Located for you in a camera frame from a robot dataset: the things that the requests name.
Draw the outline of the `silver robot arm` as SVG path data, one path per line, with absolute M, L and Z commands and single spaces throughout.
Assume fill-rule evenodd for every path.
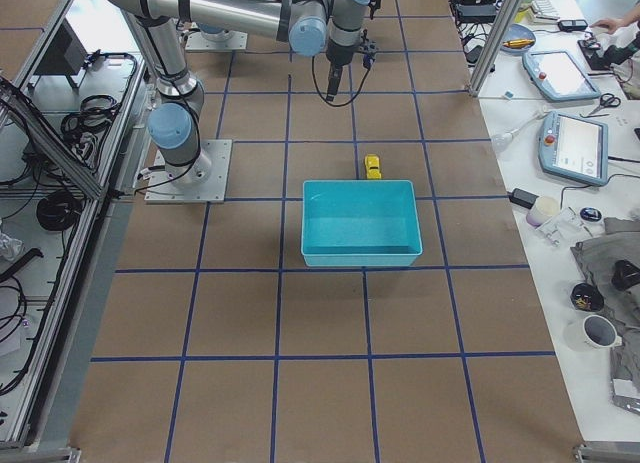
M 206 140 L 199 120 L 202 83 L 190 71 L 175 29 L 193 23 L 203 34 L 256 34 L 289 45 L 301 56 L 325 53 L 328 84 L 320 98 L 333 105 L 345 66 L 361 54 L 371 67 L 376 47 L 363 28 L 382 0 L 108 0 L 127 20 L 150 64 L 161 99 L 147 130 L 158 153 L 158 170 L 142 192 L 150 203 L 221 202 L 232 143 Z

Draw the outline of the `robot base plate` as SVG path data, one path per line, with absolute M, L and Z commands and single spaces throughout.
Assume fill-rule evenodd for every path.
M 223 203 L 232 153 L 230 139 L 203 140 L 194 165 L 183 169 L 169 165 L 150 176 L 145 192 L 149 204 Z
M 243 32 L 195 32 L 187 37 L 185 50 L 191 53 L 243 51 L 246 49 L 247 41 L 248 35 Z

